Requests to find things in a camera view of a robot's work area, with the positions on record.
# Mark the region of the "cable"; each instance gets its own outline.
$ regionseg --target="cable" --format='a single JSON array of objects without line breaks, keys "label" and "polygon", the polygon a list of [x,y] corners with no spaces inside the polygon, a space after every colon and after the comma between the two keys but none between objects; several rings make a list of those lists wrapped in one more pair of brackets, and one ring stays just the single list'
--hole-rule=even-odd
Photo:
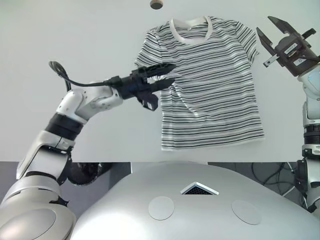
[{"label": "cable", "polygon": [[275,185],[275,184],[290,184],[290,185],[294,186],[294,184],[289,181],[276,181],[276,182],[272,182],[272,183],[266,183],[265,185]]},{"label": "cable", "polygon": [[[281,170],[284,169],[284,166],[285,166],[285,163],[281,163],[280,164],[280,167],[281,167]],[[281,171],[279,171],[276,175],[276,181],[277,183],[280,181],[280,174],[281,174]],[[279,191],[279,194],[282,195],[282,192],[281,192],[281,189],[280,189],[280,184],[278,183],[276,185],[276,187],[278,188],[278,191]]]},{"label": "cable", "polygon": [[294,189],[296,188],[296,186],[291,187],[288,191],[286,191],[284,194],[282,194],[283,197],[287,196],[289,193],[291,193]]},{"label": "cable", "polygon": [[[251,172],[254,176],[254,178],[260,183],[260,184],[263,184],[265,181],[262,181],[261,179],[259,179],[256,175],[256,172],[255,172],[255,169],[254,169],[254,164],[255,162],[252,162],[251,163]],[[275,181],[275,182],[268,182],[274,175],[278,174],[283,168],[282,168],[282,165],[284,164],[281,164],[279,166],[279,169],[275,172],[275,174],[272,174],[271,177],[269,176],[267,178],[267,181],[264,183],[264,185],[275,185],[275,184],[290,184],[292,186],[294,186],[294,184],[292,182],[289,182],[289,181]]]},{"label": "cable", "polygon": [[89,84],[84,84],[84,83],[79,83],[79,82],[73,81],[68,77],[67,72],[64,69],[64,67],[60,63],[58,63],[57,61],[50,61],[49,66],[53,71],[56,72],[56,74],[58,74],[59,77],[63,78],[66,81],[65,85],[66,85],[66,88],[68,91],[71,90],[71,84],[76,85],[78,87],[98,87],[98,86],[106,86],[107,85],[107,83],[105,81],[89,83]]},{"label": "cable", "polygon": [[289,168],[290,168],[290,170],[291,170],[291,173],[292,173],[292,174],[295,174],[295,170],[292,168],[290,162],[287,161],[286,163],[288,164],[288,166],[289,166]]},{"label": "cable", "polygon": [[[55,71],[60,77],[61,74],[63,74],[67,79],[69,79],[68,74],[66,72],[66,70],[62,67],[61,64],[59,64],[56,61],[50,61],[49,62],[49,66],[50,68]],[[71,90],[71,84],[70,82],[68,82],[65,78],[64,78],[64,82],[65,82],[65,87],[66,87],[66,91],[69,92]]]},{"label": "cable", "polygon": [[266,178],[266,180],[263,181],[263,184],[262,185],[266,185],[266,183],[273,177],[273,176],[276,176],[278,173],[281,172],[281,170],[284,168],[284,163],[281,163],[279,169],[274,172],[273,174],[271,174],[269,177]]}]

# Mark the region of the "white table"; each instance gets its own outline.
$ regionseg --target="white table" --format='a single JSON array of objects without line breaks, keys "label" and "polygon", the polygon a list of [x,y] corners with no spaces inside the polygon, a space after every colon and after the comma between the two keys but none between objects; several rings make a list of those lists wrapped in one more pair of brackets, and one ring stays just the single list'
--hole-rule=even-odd
[{"label": "white table", "polygon": [[[259,26],[277,43],[284,35],[268,15],[288,21],[297,31],[320,31],[319,0],[165,0],[161,10],[148,0],[0,2],[0,161],[19,161],[46,127],[65,94],[62,79],[48,67],[57,60],[71,79],[88,83],[127,76],[145,32],[172,17],[208,15]],[[320,53],[320,33],[310,37]],[[95,116],[76,139],[75,162],[281,162],[301,158],[302,85],[270,55],[252,67],[266,140],[179,152],[161,151],[161,110],[151,112],[134,100]]]}]

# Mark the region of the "black cable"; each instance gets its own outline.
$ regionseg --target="black cable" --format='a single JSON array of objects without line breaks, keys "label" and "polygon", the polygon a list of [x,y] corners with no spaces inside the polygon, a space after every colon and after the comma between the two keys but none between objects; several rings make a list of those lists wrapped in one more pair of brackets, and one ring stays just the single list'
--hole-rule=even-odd
[{"label": "black cable", "polygon": [[294,186],[294,184],[289,181],[276,181],[276,182],[272,182],[272,183],[266,183],[265,185],[275,185],[275,184],[290,184],[291,186]]},{"label": "black cable", "polygon": [[275,171],[273,174],[271,174],[269,177],[267,177],[264,182],[262,183],[262,185],[266,185],[266,183],[274,176],[276,176],[278,173],[280,173],[284,167],[285,163],[283,162],[280,167],[278,168],[277,171]]},{"label": "black cable", "polygon": [[280,189],[280,174],[281,174],[281,171],[277,174],[277,176],[276,176],[276,181],[277,181],[277,185],[276,185],[276,187],[278,188],[278,191],[279,191],[279,194],[280,195],[282,195],[283,193],[281,192],[281,189]]},{"label": "black cable", "polygon": [[50,61],[49,62],[49,66],[50,68],[55,71],[60,77],[62,76],[62,74],[64,75],[64,82],[65,82],[65,87],[66,87],[66,91],[69,92],[71,90],[71,84],[70,82],[68,82],[65,78],[69,79],[68,74],[66,72],[66,70],[62,67],[61,64],[59,64],[56,61]]},{"label": "black cable", "polygon": [[269,176],[265,181],[262,181],[260,180],[257,175],[256,175],[256,172],[255,172],[255,169],[254,169],[254,164],[255,162],[252,162],[251,163],[251,172],[254,176],[254,178],[262,185],[275,185],[275,184],[291,184],[292,186],[294,186],[294,184],[292,182],[289,182],[289,181],[276,181],[276,182],[272,182],[272,183],[269,183],[268,181],[273,177],[275,176],[276,174],[278,174],[281,170],[282,170],[282,166],[284,166],[284,162],[283,164],[281,164],[279,166],[279,169],[275,172],[275,174],[273,173],[271,176]]},{"label": "black cable", "polygon": [[68,77],[67,72],[64,69],[64,67],[56,61],[50,61],[49,66],[53,71],[56,72],[56,74],[58,74],[59,77],[63,78],[66,81],[65,85],[66,85],[66,88],[68,91],[71,90],[71,84],[76,85],[78,87],[98,87],[98,86],[106,86],[107,85],[107,83],[104,81],[89,83],[89,84],[84,84],[84,83],[79,83],[79,82],[73,81]]}]

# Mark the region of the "white collar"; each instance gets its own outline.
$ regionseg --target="white collar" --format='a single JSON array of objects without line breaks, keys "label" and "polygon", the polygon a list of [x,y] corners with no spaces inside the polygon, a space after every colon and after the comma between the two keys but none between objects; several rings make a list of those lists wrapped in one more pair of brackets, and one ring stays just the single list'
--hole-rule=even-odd
[{"label": "white collar", "polygon": [[[199,38],[199,39],[188,39],[188,38],[184,38],[182,36],[179,35],[179,33],[176,30],[176,27],[180,27],[180,28],[190,28],[190,27],[194,27],[196,25],[202,24],[204,21],[208,22],[208,31],[205,35],[204,38]],[[212,22],[211,19],[208,16],[201,16],[192,20],[187,20],[187,21],[180,21],[177,19],[171,19],[169,21],[169,26],[170,26],[170,30],[173,34],[173,36],[181,43],[183,44],[189,44],[189,45],[194,45],[194,44],[202,44],[204,43],[206,40],[208,40],[208,38],[211,36],[212,34]]]}]

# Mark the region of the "wire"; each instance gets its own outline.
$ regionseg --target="wire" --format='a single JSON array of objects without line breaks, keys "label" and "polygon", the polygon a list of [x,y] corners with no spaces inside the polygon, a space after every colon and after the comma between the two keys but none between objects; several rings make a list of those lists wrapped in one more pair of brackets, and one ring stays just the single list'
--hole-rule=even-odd
[{"label": "wire", "polygon": [[274,176],[276,176],[277,174],[279,174],[281,171],[282,171],[282,169],[284,168],[284,163],[281,163],[281,165],[280,165],[280,167],[278,168],[278,170],[276,171],[276,172],[274,172],[273,174],[271,174],[269,177],[267,177],[264,181],[263,181],[263,183],[262,183],[262,185],[266,185],[266,183],[272,178],[272,177],[274,177]]},{"label": "wire", "polygon": [[303,202],[305,204],[305,208],[308,209],[307,199],[304,196],[302,197],[303,197]]},{"label": "wire", "polygon": [[89,84],[84,84],[84,83],[79,83],[76,81],[71,80],[64,67],[58,63],[57,61],[50,61],[49,62],[50,68],[58,74],[59,77],[63,78],[65,80],[65,85],[67,90],[71,90],[71,84],[78,86],[78,87],[98,87],[98,86],[106,86],[107,83],[105,81],[102,82],[95,82],[95,83],[89,83]]},{"label": "wire", "polygon": [[[281,163],[281,165],[280,165],[281,170],[284,169],[284,166],[285,166],[285,163]],[[276,181],[277,181],[277,183],[280,181],[281,170],[280,170],[280,171],[277,173],[277,175],[276,175]],[[279,194],[282,195],[282,192],[281,192],[281,189],[280,189],[280,184],[278,183],[278,184],[276,185],[276,187],[278,188]]]},{"label": "wire", "polygon": [[287,161],[286,163],[288,164],[288,166],[289,166],[289,168],[290,168],[290,170],[291,170],[291,173],[292,173],[292,174],[295,174],[295,170],[292,168],[290,162]]},{"label": "wire", "polygon": [[294,189],[296,188],[296,186],[291,187],[288,191],[286,191],[284,194],[282,194],[283,197],[287,196],[289,193],[291,193]]},{"label": "wire", "polygon": [[294,184],[289,181],[276,181],[276,182],[266,183],[265,185],[275,185],[275,184],[290,184],[290,185],[294,186]]}]

